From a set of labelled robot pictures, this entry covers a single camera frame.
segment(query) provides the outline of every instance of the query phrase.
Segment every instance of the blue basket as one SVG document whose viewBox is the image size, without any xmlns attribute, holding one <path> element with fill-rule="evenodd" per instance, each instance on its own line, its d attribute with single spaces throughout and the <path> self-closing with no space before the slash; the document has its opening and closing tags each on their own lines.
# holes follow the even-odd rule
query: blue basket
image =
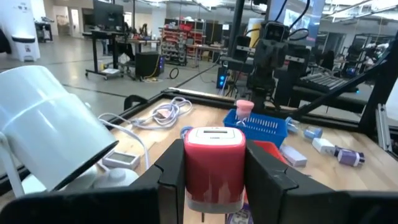
<svg viewBox="0 0 398 224">
<path fill-rule="evenodd" d="M 224 126 L 238 128 L 246 139 L 273 142 L 278 148 L 287 136 L 286 122 L 270 116 L 250 114 L 244 126 L 235 125 L 238 121 L 236 110 L 230 110 L 224 118 Z"/>
</svg>

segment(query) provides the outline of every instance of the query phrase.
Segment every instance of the computer tower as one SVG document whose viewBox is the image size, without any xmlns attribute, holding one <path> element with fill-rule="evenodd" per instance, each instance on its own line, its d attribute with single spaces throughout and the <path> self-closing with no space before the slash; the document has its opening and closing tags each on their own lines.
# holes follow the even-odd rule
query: computer tower
<svg viewBox="0 0 398 224">
<path fill-rule="evenodd" d="M 164 72 L 164 58 L 157 52 L 140 52 L 136 54 L 136 77 L 158 77 Z"/>
</svg>

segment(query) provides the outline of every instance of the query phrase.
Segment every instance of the computer screen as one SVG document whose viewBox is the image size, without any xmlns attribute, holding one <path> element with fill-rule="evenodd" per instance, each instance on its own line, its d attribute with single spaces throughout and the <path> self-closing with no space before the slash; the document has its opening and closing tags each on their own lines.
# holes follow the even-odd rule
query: computer screen
<svg viewBox="0 0 398 224">
<path fill-rule="evenodd" d="M 93 0 L 95 25 L 116 28 L 123 27 L 123 6 Z"/>
<path fill-rule="evenodd" d="M 297 41 L 295 44 L 315 46 L 315 40 L 317 38 L 319 24 L 321 21 L 321 16 L 323 12 L 323 7 L 325 5 L 325 0 L 309 0 L 310 7 L 307 13 L 299 20 L 296 25 L 290 30 L 293 32 L 300 28 L 307 28 L 309 31 L 308 37 L 303 40 Z M 283 5 L 283 0 L 272 0 L 271 8 L 269 13 L 269 20 L 275 20 L 278 13 Z M 282 14 L 278 18 L 278 22 L 281 22 L 287 26 L 293 24 L 293 22 L 301 15 L 305 9 L 307 0 L 287 0 L 287 3 L 282 11 Z"/>
</svg>

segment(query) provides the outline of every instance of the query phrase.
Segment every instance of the concrete floor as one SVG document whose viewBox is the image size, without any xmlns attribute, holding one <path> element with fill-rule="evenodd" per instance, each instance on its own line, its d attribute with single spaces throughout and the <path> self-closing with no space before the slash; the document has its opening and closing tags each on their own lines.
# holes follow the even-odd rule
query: concrete floor
<svg viewBox="0 0 398 224">
<path fill-rule="evenodd" d="M 99 60 L 103 62 L 111 61 L 111 57 L 102 56 L 102 46 L 99 42 L 97 43 L 97 49 L 100 49 L 98 52 Z M 140 95 L 150 98 L 211 66 L 210 62 L 200 62 L 198 68 L 192 68 L 193 61 L 189 60 L 188 66 L 178 67 L 180 70 L 179 76 L 171 80 L 167 77 L 175 66 L 166 65 L 164 73 L 160 76 L 163 81 L 157 83 L 134 82 L 127 76 L 124 78 L 110 78 L 105 81 L 103 77 L 94 74 L 89 74 L 88 78 L 85 77 L 85 69 L 93 68 L 93 51 L 90 40 L 55 37 L 52 43 L 40 44 L 40 54 L 41 58 L 34 63 L 9 60 L 5 54 L 0 54 L 0 72 L 22 65 L 43 65 L 54 74 L 70 93 L 76 94 L 83 101 L 89 103 L 97 115 L 105 112 L 119 114 L 123 111 L 123 101 L 126 96 Z M 217 93 L 218 91 L 215 88 L 217 69 L 218 67 L 212 68 L 202 74 L 201 77 L 196 77 L 184 84 L 181 88 Z M 312 113 L 356 121 L 359 121 L 361 117 L 360 114 L 327 108 L 326 106 L 321 106 L 312 111 Z M 393 120 L 390 120 L 390 123 L 397 124 Z"/>
</svg>

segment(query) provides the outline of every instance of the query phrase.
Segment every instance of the white cylinder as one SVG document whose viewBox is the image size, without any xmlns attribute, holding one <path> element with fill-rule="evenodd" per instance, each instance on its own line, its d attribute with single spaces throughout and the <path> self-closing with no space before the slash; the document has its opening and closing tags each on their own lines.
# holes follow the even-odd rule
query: white cylinder
<svg viewBox="0 0 398 224">
<path fill-rule="evenodd" d="M 78 177 L 117 143 L 45 67 L 0 73 L 0 105 L 0 131 L 12 153 L 47 190 Z"/>
</svg>

